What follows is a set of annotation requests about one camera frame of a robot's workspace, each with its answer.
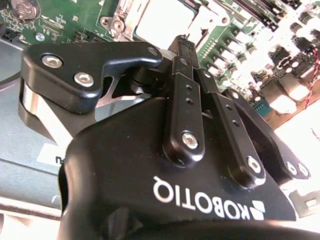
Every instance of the silver metal part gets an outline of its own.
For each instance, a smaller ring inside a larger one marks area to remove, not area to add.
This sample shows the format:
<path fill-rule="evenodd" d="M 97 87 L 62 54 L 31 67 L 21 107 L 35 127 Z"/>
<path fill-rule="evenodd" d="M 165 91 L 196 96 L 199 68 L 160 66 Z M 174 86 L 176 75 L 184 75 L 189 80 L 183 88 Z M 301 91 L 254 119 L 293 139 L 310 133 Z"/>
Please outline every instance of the silver metal part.
<path fill-rule="evenodd" d="M 182 134 L 182 141 L 190 149 L 196 149 L 199 145 L 196 137 L 190 132 L 184 132 Z"/>
<path fill-rule="evenodd" d="M 22 104 L 65 150 L 76 134 L 96 122 L 94 112 L 73 114 L 33 92 L 26 83 L 23 85 Z"/>
<path fill-rule="evenodd" d="M 298 175 L 298 171 L 297 169 L 290 163 L 290 162 L 286 162 L 286 167 L 289 169 L 289 171 L 293 174 L 293 175 Z"/>
<path fill-rule="evenodd" d="M 180 62 L 182 62 L 183 65 L 188 65 L 187 61 L 182 57 L 180 57 Z"/>
<path fill-rule="evenodd" d="M 58 69 L 64 64 L 59 57 L 54 55 L 43 56 L 41 60 L 44 65 L 52 69 Z"/>
<path fill-rule="evenodd" d="M 258 162 L 256 159 L 254 159 L 252 156 L 248 156 L 248 157 L 246 158 L 246 161 L 247 161 L 249 167 L 250 167 L 256 174 L 261 173 L 261 170 L 262 170 L 262 169 L 261 169 L 261 166 L 260 166 L 259 162 Z"/>
<path fill-rule="evenodd" d="M 93 77 L 85 72 L 78 72 L 74 75 L 73 79 L 77 84 L 86 88 L 89 88 L 94 84 Z"/>
<path fill-rule="evenodd" d="M 100 24 L 115 41 L 133 41 L 137 27 L 149 0 L 119 0 L 113 17 L 103 16 Z"/>
<path fill-rule="evenodd" d="M 45 37 L 45 35 L 43 35 L 41 32 L 37 32 L 37 33 L 35 34 L 35 39 L 36 39 L 38 42 L 43 42 L 43 41 L 46 39 L 46 37 Z"/>
<path fill-rule="evenodd" d="M 155 50 L 153 47 L 148 47 L 148 51 L 149 51 L 149 53 L 151 53 L 152 55 L 154 55 L 154 56 L 157 56 L 158 55 L 158 53 L 157 53 L 157 50 Z"/>
<path fill-rule="evenodd" d="M 308 170 L 301 163 L 298 163 L 298 168 L 303 175 L 305 175 L 306 177 L 309 176 Z"/>
<path fill-rule="evenodd" d="M 207 72 L 206 70 L 203 70 L 203 74 L 209 79 L 211 78 L 211 75 L 209 72 Z"/>
<path fill-rule="evenodd" d="M 159 14 L 167 14 L 167 19 L 159 19 L 162 18 Z M 208 33 L 216 26 L 227 26 L 230 20 L 225 8 L 213 0 L 208 1 L 208 6 L 200 6 L 196 14 L 176 1 L 119 0 L 113 17 L 102 16 L 99 22 L 115 41 L 133 41 L 135 33 L 159 48 L 168 49 L 166 39 L 169 38 L 171 43 L 171 38 L 186 34 L 199 49 L 208 40 Z"/>
<path fill-rule="evenodd" d="M 232 92 L 232 96 L 235 98 L 235 99 L 238 99 L 239 98 L 239 95 L 238 95 L 238 93 L 236 93 L 236 92 Z"/>

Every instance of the screw hole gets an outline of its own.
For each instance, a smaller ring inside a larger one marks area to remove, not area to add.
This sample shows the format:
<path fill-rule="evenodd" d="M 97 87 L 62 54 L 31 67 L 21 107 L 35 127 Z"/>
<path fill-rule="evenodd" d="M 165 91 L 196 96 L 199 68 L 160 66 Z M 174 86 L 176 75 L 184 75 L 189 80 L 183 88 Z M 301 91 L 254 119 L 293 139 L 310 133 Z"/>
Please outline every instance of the screw hole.
<path fill-rule="evenodd" d="M 230 107 L 228 104 L 225 105 L 225 107 L 226 107 L 229 111 L 232 111 L 232 107 Z"/>
<path fill-rule="evenodd" d="M 186 87 L 186 89 L 188 89 L 189 91 L 192 91 L 192 86 L 190 86 L 190 85 L 187 84 L 185 87 Z"/>
<path fill-rule="evenodd" d="M 236 120 L 232 120 L 232 122 L 236 127 L 240 127 L 240 124 Z"/>
<path fill-rule="evenodd" d="M 194 101 L 192 101 L 190 98 L 187 98 L 186 99 L 186 103 L 189 104 L 189 105 L 193 105 Z"/>

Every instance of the electronic component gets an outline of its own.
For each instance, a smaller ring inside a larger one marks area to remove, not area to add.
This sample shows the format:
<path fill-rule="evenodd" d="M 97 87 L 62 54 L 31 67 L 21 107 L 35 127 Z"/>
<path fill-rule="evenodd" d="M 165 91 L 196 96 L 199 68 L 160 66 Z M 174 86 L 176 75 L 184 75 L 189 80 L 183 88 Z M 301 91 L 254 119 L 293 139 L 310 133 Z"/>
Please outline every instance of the electronic component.
<path fill-rule="evenodd" d="M 150 0 L 136 35 L 158 48 L 168 49 L 176 36 L 188 32 L 194 17 L 194 12 L 180 1 Z"/>
<path fill-rule="evenodd" d="M 318 31 L 318 30 L 316 30 L 316 29 L 313 29 L 313 30 L 311 31 L 311 35 L 312 35 L 315 39 L 317 39 L 318 41 L 320 41 L 320 31 Z"/>
<path fill-rule="evenodd" d="M 281 2 L 283 2 L 284 4 L 289 5 L 294 10 L 297 10 L 298 7 L 300 7 L 301 4 L 302 4 L 299 0 L 281 0 Z"/>
<path fill-rule="evenodd" d="M 290 25 L 290 30 L 298 37 L 300 37 L 299 30 L 301 29 L 303 29 L 303 27 L 297 22 L 294 22 Z"/>
<path fill-rule="evenodd" d="M 224 76 L 220 79 L 220 83 L 222 86 L 224 86 L 226 88 L 231 86 L 231 81 L 226 76 Z"/>
<path fill-rule="evenodd" d="M 272 110 L 268 104 L 268 102 L 262 98 L 260 101 L 256 102 L 253 105 L 253 108 L 260 114 L 260 116 L 265 117 L 267 116 Z"/>
<path fill-rule="evenodd" d="M 274 51 L 270 51 L 268 55 L 274 65 L 278 66 L 283 60 L 290 56 L 290 53 L 284 47 L 278 45 Z"/>
<path fill-rule="evenodd" d="M 231 67 L 229 71 L 233 79 L 237 79 L 241 75 L 239 69 L 236 66 Z"/>
<path fill-rule="evenodd" d="M 268 53 L 272 62 L 278 69 L 284 69 L 286 73 L 292 72 L 292 57 L 290 53 L 282 46 L 276 46 L 275 51 Z"/>
<path fill-rule="evenodd" d="M 208 63 L 207 70 L 209 73 L 211 73 L 213 76 L 217 76 L 220 73 L 220 70 L 216 68 L 213 64 Z"/>
<path fill-rule="evenodd" d="M 222 52 L 221 52 L 221 57 L 223 57 L 227 62 L 232 62 L 235 58 L 236 58 L 236 55 L 233 54 L 232 52 L 230 52 L 229 50 L 227 49 L 224 49 Z"/>
<path fill-rule="evenodd" d="M 244 47 L 241 46 L 239 43 L 237 43 L 234 40 L 229 40 L 229 43 L 227 44 L 228 49 L 230 49 L 233 53 L 237 54 L 241 52 Z"/>
<path fill-rule="evenodd" d="M 263 84 L 262 79 L 258 74 L 253 74 L 252 78 L 258 87 L 260 87 Z"/>
<path fill-rule="evenodd" d="M 85 30 L 84 33 L 76 31 L 74 33 L 74 41 L 76 43 L 102 43 L 106 42 L 105 39 L 98 36 L 92 31 Z"/>
<path fill-rule="evenodd" d="M 7 0 L 0 0 L 0 11 L 6 9 L 8 6 Z"/>
<path fill-rule="evenodd" d="M 294 73 L 296 76 L 304 79 L 308 74 L 313 74 L 314 69 L 313 64 L 310 64 L 308 61 L 304 61 L 294 69 Z"/>
<path fill-rule="evenodd" d="M 19 37 L 19 32 L 15 32 L 6 28 L 6 25 L 0 22 L 0 38 L 7 42 L 15 43 L 19 40 Z"/>
<path fill-rule="evenodd" d="M 257 21 L 260 21 L 264 26 L 271 29 L 272 32 L 277 30 L 278 25 L 268 16 L 266 16 L 260 9 L 254 7 L 245 0 L 235 0 L 241 8 L 249 12 Z"/>
<path fill-rule="evenodd" d="M 320 30 L 320 20 L 317 17 L 311 16 L 307 12 L 301 13 L 299 19 L 310 29 Z"/>
<path fill-rule="evenodd" d="M 289 198 L 300 218 L 320 213 L 320 190 L 305 195 L 300 195 L 296 190 L 290 193 Z"/>
<path fill-rule="evenodd" d="M 296 47 L 306 55 L 313 55 L 315 46 L 309 42 L 305 37 L 296 37 L 293 40 Z"/>
<path fill-rule="evenodd" d="M 284 95 L 275 82 L 268 83 L 261 92 L 269 106 L 280 114 L 293 114 L 297 110 L 296 103 Z"/>
<path fill-rule="evenodd" d="M 227 63 L 218 56 L 214 59 L 213 64 L 216 65 L 220 70 L 224 70 L 227 66 Z"/>
<path fill-rule="evenodd" d="M 10 4 L 15 16 L 22 21 L 36 19 L 41 14 L 37 0 L 11 0 Z"/>
<path fill-rule="evenodd" d="M 239 41 L 240 43 L 246 44 L 252 41 L 252 37 L 241 30 L 237 30 L 234 34 L 234 39 Z"/>
<path fill-rule="evenodd" d="M 277 18 L 277 22 L 279 22 L 285 15 L 286 12 L 276 5 L 273 1 L 269 0 L 255 0 L 261 6 L 263 6 L 269 13 L 273 14 Z"/>
<path fill-rule="evenodd" d="M 279 80 L 279 83 L 283 86 L 290 98 L 296 101 L 301 101 L 309 93 L 308 88 L 300 84 L 291 73 L 284 75 L 284 77 Z"/>
<path fill-rule="evenodd" d="M 247 60 L 246 56 L 243 55 L 238 57 L 234 64 L 238 69 L 245 71 L 248 69 L 249 61 Z"/>

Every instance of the green circuit board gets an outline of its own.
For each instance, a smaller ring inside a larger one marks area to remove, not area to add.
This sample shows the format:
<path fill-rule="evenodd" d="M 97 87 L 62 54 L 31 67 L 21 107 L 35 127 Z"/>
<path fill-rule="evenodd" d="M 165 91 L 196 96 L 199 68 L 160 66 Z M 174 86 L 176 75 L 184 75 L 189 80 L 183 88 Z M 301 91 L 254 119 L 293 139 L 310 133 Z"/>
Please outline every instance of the green circuit board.
<path fill-rule="evenodd" d="M 18 35 L 19 41 L 26 45 L 34 45 L 39 43 L 73 43 L 73 42 L 112 42 L 114 39 L 111 34 L 101 25 L 101 17 L 113 17 L 117 9 L 119 0 L 8 0 L 8 2 L 37 2 L 38 16 L 33 20 L 23 20 L 13 11 L 13 6 L 8 4 L 7 8 L 0 10 L 0 26 L 5 23 L 6 29 L 13 31 Z M 197 15 L 197 10 L 188 6 L 190 2 L 199 2 L 199 0 L 172 0 L 183 3 L 186 7 L 190 8 L 194 15 Z M 254 0 L 244 0 L 260 9 L 265 16 L 275 20 L 275 17 L 266 11 L 263 7 L 257 4 Z M 209 70 L 209 65 L 214 64 L 215 59 L 221 57 L 220 54 L 223 50 L 228 50 L 227 42 L 232 39 L 235 33 L 243 32 L 247 36 L 251 36 L 250 40 L 242 45 L 243 49 L 234 54 L 234 58 L 226 60 L 225 68 L 219 69 L 216 76 L 217 84 L 223 90 L 227 86 L 222 84 L 221 79 L 227 78 L 230 80 L 230 86 L 239 91 L 247 99 L 251 98 L 248 94 L 248 81 L 238 80 L 232 77 L 231 68 L 235 67 L 236 61 L 239 57 L 244 56 L 247 47 L 256 45 L 258 38 L 263 36 L 265 32 L 263 23 L 256 20 L 250 13 L 243 10 L 239 5 L 235 4 L 233 0 L 219 0 L 219 5 L 222 6 L 230 21 L 226 26 L 216 25 L 211 29 L 205 38 L 197 47 L 197 55 L 199 58 L 200 66 Z M 302 5 L 302 11 L 313 11 L 313 16 L 320 16 L 320 1 L 309 0 L 309 4 Z M 285 9 L 289 16 L 285 26 L 282 26 L 281 34 L 290 32 L 290 24 L 297 21 L 300 12 L 289 9 L 288 6 L 281 4 L 277 1 L 278 6 Z M 36 39 L 37 34 L 44 36 L 43 41 Z M 277 80 L 278 71 L 276 67 L 271 69 L 267 81 Z"/>
<path fill-rule="evenodd" d="M 8 29 L 19 32 L 21 42 L 33 45 L 38 44 L 36 34 L 45 36 L 43 43 L 71 43 L 75 40 L 75 32 L 87 34 L 92 32 L 106 41 L 112 41 L 111 35 L 99 23 L 101 16 L 112 17 L 117 7 L 117 0 L 38 0 L 41 7 L 39 18 L 30 21 L 21 21 L 13 14 L 10 7 L 0 11 L 0 21 L 5 22 Z M 217 46 L 222 45 L 225 38 L 237 28 L 234 17 L 230 15 L 228 26 L 216 27 L 210 34 L 208 41 L 198 51 L 199 60 L 203 66 L 210 61 Z M 253 18 L 248 25 L 242 25 L 245 33 L 251 33 L 261 25 Z"/>
<path fill-rule="evenodd" d="M 38 44 L 36 34 L 45 36 L 43 43 L 71 43 L 75 32 L 92 32 L 106 41 L 112 41 L 108 31 L 99 24 L 100 16 L 113 16 L 116 0 L 37 0 L 41 7 L 40 17 L 21 21 L 14 16 L 10 7 L 0 11 L 0 21 L 7 28 L 20 33 L 25 44 Z"/>

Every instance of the white surface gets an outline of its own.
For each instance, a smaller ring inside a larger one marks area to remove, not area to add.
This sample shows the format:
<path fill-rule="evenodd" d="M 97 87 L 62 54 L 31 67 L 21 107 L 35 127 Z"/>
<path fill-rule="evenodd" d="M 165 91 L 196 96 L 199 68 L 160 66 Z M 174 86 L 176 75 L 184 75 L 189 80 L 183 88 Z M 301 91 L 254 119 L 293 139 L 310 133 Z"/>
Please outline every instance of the white surface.
<path fill-rule="evenodd" d="M 161 49 L 168 49 L 178 35 L 188 31 L 194 13 L 175 0 L 151 0 L 136 34 Z"/>

